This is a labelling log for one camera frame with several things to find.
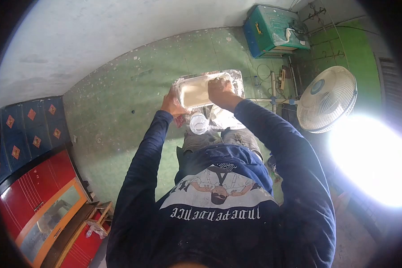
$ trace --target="glass cabinet door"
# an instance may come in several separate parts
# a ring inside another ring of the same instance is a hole
[[[28,234],[25,236],[20,249],[30,262],[34,262],[43,243],[50,235],[58,236],[59,230],[53,230],[58,225],[60,220],[81,198],[75,188],[71,186],[62,194],[54,204],[42,215],[42,217],[34,224]]]

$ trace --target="green tiled floor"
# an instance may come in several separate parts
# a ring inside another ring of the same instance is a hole
[[[255,97],[254,76],[259,75],[262,96],[269,97],[270,70],[276,75],[287,61],[253,59],[240,27],[202,29],[165,38],[129,51],[104,64],[64,94],[70,136],[77,167],[100,201],[116,199],[132,158],[153,115],[172,82],[182,75],[239,69],[246,97]],[[293,93],[286,80],[285,95]],[[183,144],[183,129],[171,124],[158,171],[158,200],[174,186],[178,170],[176,146]],[[265,161],[269,151],[260,143]],[[281,183],[274,196],[283,200]]]

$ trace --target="diamond pattern tile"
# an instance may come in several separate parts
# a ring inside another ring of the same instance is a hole
[[[40,142],[42,142],[42,140],[38,136],[34,136],[33,145],[35,147],[39,148],[40,147]]]
[[[21,150],[14,145],[14,147],[12,149],[12,156],[15,157],[16,159],[18,159],[20,152],[21,152]]]
[[[30,109],[27,116],[31,119],[31,121],[33,121],[34,117],[36,117],[36,112],[33,109]]]
[[[53,104],[51,104],[50,107],[49,107],[49,112],[50,112],[52,115],[54,115],[56,110],[57,110],[57,109],[55,108],[55,106],[54,106]]]
[[[58,128],[56,128],[55,130],[54,130],[54,136],[57,138],[57,139],[59,139],[59,136],[61,135],[61,131],[59,131],[59,129]]]
[[[8,117],[8,119],[6,121],[6,125],[8,127],[12,128],[14,122],[15,122],[15,119],[11,115],[9,115],[9,117]]]

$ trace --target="leg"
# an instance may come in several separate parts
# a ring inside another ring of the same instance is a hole
[[[255,135],[253,135],[253,133],[247,128],[243,128],[241,130],[230,130],[226,132],[226,134],[223,136],[223,143],[247,147],[254,152],[262,162],[264,161]]]
[[[202,149],[208,145],[216,144],[221,142],[219,136],[215,136],[210,132],[206,132],[201,135],[196,135],[192,131],[188,130],[185,133],[185,140],[183,142],[183,154],[193,153],[199,149]]]

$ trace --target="long sleeve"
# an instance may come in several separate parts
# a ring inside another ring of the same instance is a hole
[[[155,206],[155,188],[162,146],[173,116],[166,111],[157,111],[137,152],[129,166],[118,195],[109,242],[107,263],[118,264],[124,257],[123,243],[142,239],[143,230],[149,224]]]
[[[290,123],[249,101],[235,108],[241,121],[276,158],[283,178],[285,262],[329,267],[335,252],[335,213],[325,175],[309,142]]]

